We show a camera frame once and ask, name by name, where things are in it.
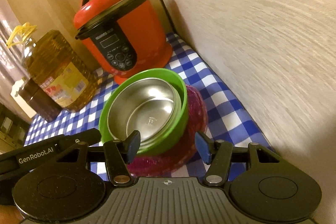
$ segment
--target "black lid rim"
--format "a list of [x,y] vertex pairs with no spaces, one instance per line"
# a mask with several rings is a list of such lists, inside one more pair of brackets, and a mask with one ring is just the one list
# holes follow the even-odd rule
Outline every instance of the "black lid rim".
[[94,18],[89,20],[85,25],[89,25],[88,27],[85,27],[83,25],[78,29],[78,34],[76,35],[76,39],[84,40],[89,38],[90,36],[94,35],[96,33],[96,28],[99,27],[102,23],[106,22],[107,20],[115,20],[117,21],[118,19],[122,18],[126,14],[130,13],[132,10],[136,9],[139,7],[141,4],[143,4],[146,0],[129,0],[122,6],[116,8],[112,12],[108,13],[107,15],[101,17],[99,20],[97,17],[99,17],[104,11],[96,15]]

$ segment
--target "stainless steel bowl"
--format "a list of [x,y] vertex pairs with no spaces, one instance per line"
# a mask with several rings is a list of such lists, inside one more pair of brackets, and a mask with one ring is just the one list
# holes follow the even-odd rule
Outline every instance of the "stainless steel bowl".
[[152,138],[169,121],[175,107],[173,87],[158,78],[127,86],[113,101],[108,115],[110,134],[125,140],[139,130],[141,141]]
[[140,148],[139,151],[151,146],[153,143],[155,143],[157,141],[158,138],[160,138],[160,136],[162,134],[165,134],[166,131],[176,122],[176,119],[179,117],[180,113],[181,113],[181,98],[179,93],[177,92],[177,90],[172,87],[172,89],[174,90],[174,102],[175,102],[175,107],[173,109],[172,115],[169,118],[169,121],[154,135],[152,136],[152,138],[149,138],[147,140],[144,140],[140,143]]

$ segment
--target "curtain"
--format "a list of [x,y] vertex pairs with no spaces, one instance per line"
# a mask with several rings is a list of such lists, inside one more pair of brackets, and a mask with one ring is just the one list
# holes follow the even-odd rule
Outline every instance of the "curtain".
[[22,45],[7,49],[6,41],[12,30],[19,25],[7,0],[0,0],[0,102],[13,113],[29,122],[29,117],[11,96],[12,86],[28,73],[21,66]]

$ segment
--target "table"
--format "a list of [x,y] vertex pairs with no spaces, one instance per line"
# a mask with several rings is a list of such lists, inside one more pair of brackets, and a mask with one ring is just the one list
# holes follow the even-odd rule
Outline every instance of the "table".
[[[235,146],[247,147],[257,142],[270,148],[270,144],[226,84],[206,65],[199,55],[178,35],[167,34],[167,41],[173,47],[172,57],[166,68],[178,73],[184,82],[196,87],[208,110],[209,124],[206,135],[214,140],[230,141]],[[25,145],[29,145],[55,135],[73,135],[89,128],[98,128],[99,117],[112,91],[118,86],[112,75],[97,70],[102,83],[91,102],[82,110],[71,113],[63,110],[55,121],[47,123],[38,114],[29,128]],[[167,174],[167,177],[203,177],[208,169],[198,153],[179,170]],[[105,164],[93,163],[91,170],[107,180]],[[230,169],[229,180],[244,172],[245,164],[234,163]]]

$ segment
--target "oil bottle label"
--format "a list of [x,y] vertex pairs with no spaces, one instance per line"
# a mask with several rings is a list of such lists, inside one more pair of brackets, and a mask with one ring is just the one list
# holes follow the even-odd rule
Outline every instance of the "oil bottle label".
[[71,105],[85,90],[88,80],[72,62],[56,79],[49,77],[41,88],[61,107]]

